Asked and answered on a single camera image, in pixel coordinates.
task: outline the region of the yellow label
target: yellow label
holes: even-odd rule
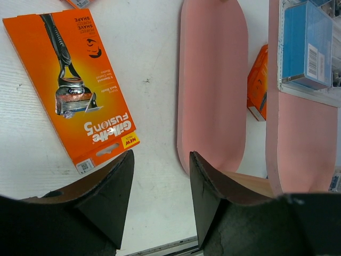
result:
[[[135,132],[132,132],[126,136],[123,136],[122,138],[122,144],[123,144],[123,147],[126,149],[126,148],[129,148],[131,147],[132,145],[135,145],[137,143],[140,142],[139,138],[137,137],[136,133]]]

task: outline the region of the gillette logo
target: gillette logo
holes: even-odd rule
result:
[[[111,135],[116,137],[124,131],[129,131],[132,128],[132,123],[127,119],[129,119],[129,116],[126,113],[123,116],[113,117],[95,126],[92,125],[92,122],[87,122],[84,124],[84,129],[87,131],[88,136],[92,136],[93,142],[104,142]]]

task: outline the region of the white table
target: white table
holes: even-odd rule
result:
[[[250,69],[267,42],[269,0],[239,2],[248,23]],[[96,0],[90,6],[141,139],[118,255],[196,235],[190,182],[175,144],[181,6],[182,0]],[[0,17],[67,8],[59,0],[0,0]],[[0,194],[43,196],[83,176],[60,144],[2,23],[0,45]],[[264,177],[265,123],[249,114],[247,132],[239,171]]]

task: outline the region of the orange box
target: orange box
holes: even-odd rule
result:
[[[95,0],[66,0],[69,4],[71,4],[74,8],[82,9],[86,8],[89,4],[91,4]]]
[[[247,78],[247,108],[258,121],[266,121],[267,45],[259,52]]]
[[[88,9],[23,15],[3,22],[80,174],[139,143]]]

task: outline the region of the black object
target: black object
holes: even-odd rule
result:
[[[122,242],[133,173],[130,150],[42,198],[0,197],[1,255],[115,255]]]
[[[41,14],[40,17],[45,23],[45,29],[58,57],[60,73],[58,76],[58,86],[56,91],[56,113],[58,115],[69,116],[69,113],[96,110],[96,94],[84,86],[84,81],[76,72],[70,53],[65,42],[60,35],[51,13]],[[72,77],[65,77],[65,68],[68,67]]]
[[[190,154],[199,247],[205,256],[341,255],[340,194],[271,199]]]

